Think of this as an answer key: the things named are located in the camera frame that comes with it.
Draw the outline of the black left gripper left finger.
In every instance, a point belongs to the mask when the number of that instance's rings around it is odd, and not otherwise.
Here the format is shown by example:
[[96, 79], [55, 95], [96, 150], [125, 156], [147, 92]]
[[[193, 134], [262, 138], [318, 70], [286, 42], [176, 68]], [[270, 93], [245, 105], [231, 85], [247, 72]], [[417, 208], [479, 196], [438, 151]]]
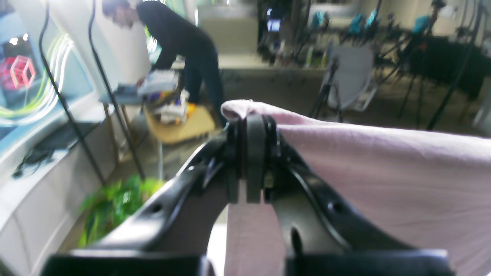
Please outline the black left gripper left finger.
[[214, 276], [207, 258], [213, 225], [238, 203], [244, 119], [204, 143], [177, 175], [107, 236], [53, 255], [44, 276]]

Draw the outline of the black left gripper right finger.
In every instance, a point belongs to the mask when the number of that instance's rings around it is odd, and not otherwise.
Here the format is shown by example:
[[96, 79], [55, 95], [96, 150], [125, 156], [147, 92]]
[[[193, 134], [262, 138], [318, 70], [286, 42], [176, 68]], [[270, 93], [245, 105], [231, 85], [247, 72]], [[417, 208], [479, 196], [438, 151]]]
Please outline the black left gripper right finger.
[[286, 276], [453, 276], [445, 250], [401, 242], [364, 218], [282, 138], [272, 117], [245, 120], [247, 202], [270, 203]]

